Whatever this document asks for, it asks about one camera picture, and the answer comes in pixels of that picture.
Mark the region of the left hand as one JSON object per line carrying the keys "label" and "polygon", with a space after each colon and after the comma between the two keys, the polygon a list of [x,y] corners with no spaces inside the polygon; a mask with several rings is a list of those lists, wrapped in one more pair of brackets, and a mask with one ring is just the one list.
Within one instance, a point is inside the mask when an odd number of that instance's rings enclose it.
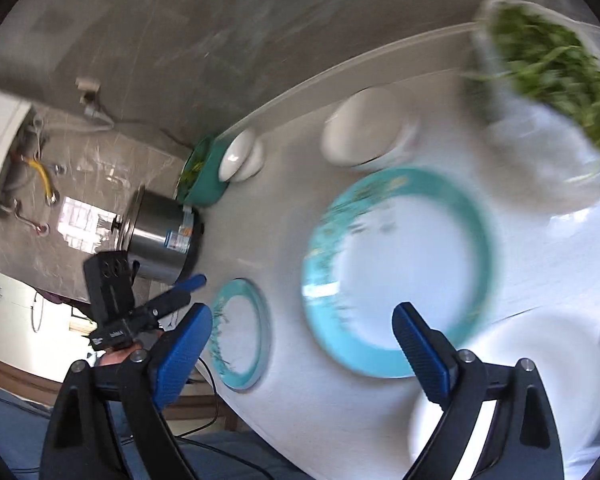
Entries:
{"label": "left hand", "polygon": [[120,350],[107,349],[105,353],[99,358],[97,365],[98,366],[110,366],[117,365],[125,361],[132,353],[135,351],[147,351],[149,352],[151,348],[145,348],[140,342],[136,342],[132,344],[129,348],[124,348]]}

